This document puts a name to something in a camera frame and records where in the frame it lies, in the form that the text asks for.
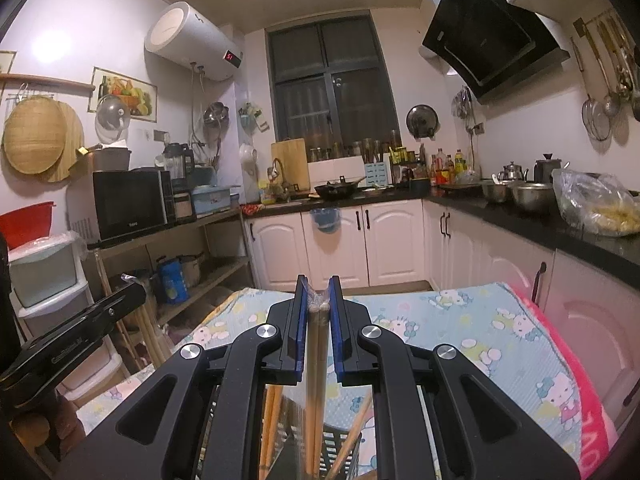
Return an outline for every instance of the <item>white cylindrical water heater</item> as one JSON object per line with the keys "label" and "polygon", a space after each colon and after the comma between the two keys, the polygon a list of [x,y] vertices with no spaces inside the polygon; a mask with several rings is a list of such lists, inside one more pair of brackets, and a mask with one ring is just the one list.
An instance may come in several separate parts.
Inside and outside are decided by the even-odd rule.
{"label": "white cylindrical water heater", "polygon": [[202,65],[205,77],[215,81],[231,77],[242,62],[238,46],[187,2],[162,12],[146,34],[145,48],[187,68]]}

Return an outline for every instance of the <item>black countertop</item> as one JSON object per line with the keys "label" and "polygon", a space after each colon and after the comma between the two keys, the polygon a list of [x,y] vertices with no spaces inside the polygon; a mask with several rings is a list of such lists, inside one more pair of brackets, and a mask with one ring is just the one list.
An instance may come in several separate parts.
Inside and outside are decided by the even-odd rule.
{"label": "black countertop", "polygon": [[616,277],[640,291],[640,235],[610,238],[583,233],[562,220],[558,211],[549,216],[524,214],[513,204],[490,204],[482,196],[446,196],[442,190],[427,192],[395,189],[377,196],[356,194],[347,200],[308,200],[268,206],[250,218],[310,211],[319,207],[352,207],[397,200],[424,199],[468,213],[551,250],[559,250]]}

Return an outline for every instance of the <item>dark window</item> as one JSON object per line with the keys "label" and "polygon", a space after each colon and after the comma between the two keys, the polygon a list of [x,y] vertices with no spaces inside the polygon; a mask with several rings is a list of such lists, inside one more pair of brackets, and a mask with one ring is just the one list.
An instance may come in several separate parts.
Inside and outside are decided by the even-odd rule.
{"label": "dark window", "polygon": [[269,35],[278,140],[347,147],[398,130],[389,78],[369,16]]}

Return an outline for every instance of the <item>silver bolt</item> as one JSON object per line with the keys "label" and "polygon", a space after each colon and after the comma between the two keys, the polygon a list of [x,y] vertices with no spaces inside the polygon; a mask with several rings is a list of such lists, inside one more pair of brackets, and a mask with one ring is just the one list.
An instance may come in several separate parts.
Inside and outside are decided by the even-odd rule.
{"label": "silver bolt", "polygon": [[451,345],[442,345],[438,346],[436,354],[438,354],[438,357],[441,359],[453,359],[458,352]]}
{"label": "silver bolt", "polygon": [[260,325],[256,330],[258,336],[268,339],[273,337],[278,332],[278,329],[270,324]]}
{"label": "silver bolt", "polygon": [[375,339],[380,337],[380,334],[382,334],[382,330],[380,330],[379,326],[367,325],[362,329],[362,335],[367,339]]}
{"label": "silver bolt", "polygon": [[180,348],[180,355],[184,359],[193,359],[200,355],[200,347],[198,345],[188,344]]}

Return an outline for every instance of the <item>red bucket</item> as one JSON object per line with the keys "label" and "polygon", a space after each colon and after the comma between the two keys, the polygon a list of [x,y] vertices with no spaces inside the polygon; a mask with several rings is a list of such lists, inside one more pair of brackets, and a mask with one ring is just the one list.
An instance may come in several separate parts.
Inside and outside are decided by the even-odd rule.
{"label": "red bucket", "polygon": [[43,202],[0,216],[0,233],[9,249],[49,236],[53,206],[53,202]]}

